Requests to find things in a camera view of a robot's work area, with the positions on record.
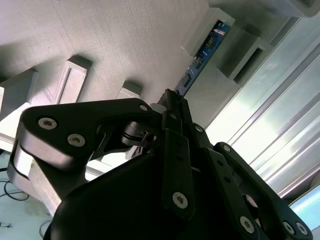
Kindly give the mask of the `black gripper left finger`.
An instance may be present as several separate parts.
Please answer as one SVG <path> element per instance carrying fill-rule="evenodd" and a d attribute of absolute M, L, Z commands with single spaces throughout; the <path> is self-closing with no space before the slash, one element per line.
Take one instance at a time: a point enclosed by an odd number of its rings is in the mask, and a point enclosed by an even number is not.
<path fill-rule="evenodd" d="M 183 219 L 195 214 L 183 98 L 166 90 L 153 110 L 138 98 L 35 106 L 20 116 L 10 157 L 20 187 L 54 217 L 77 188 L 127 162 L 153 155 L 163 164 L 163 207 Z"/>

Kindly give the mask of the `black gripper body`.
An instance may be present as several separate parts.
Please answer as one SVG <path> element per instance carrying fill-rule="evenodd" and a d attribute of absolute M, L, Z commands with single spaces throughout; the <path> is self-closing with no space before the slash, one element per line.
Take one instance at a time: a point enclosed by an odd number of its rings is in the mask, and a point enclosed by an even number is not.
<path fill-rule="evenodd" d="M 162 202 L 163 163 L 139 157 L 71 192 L 57 208 L 46 240 L 248 240 L 223 205 L 217 185 L 191 167 L 195 214 L 181 219 Z"/>

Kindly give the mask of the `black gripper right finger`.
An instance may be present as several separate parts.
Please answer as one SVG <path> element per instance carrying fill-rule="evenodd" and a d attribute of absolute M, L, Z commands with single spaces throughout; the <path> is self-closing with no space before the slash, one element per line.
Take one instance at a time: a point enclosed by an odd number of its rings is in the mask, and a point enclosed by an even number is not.
<path fill-rule="evenodd" d="M 309 227 L 228 144 L 212 145 L 204 129 L 192 121 L 181 99 L 183 130 L 201 171 L 202 187 L 213 184 L 218 205 L 212 226 L 224 240 L 312 240 Z"/>

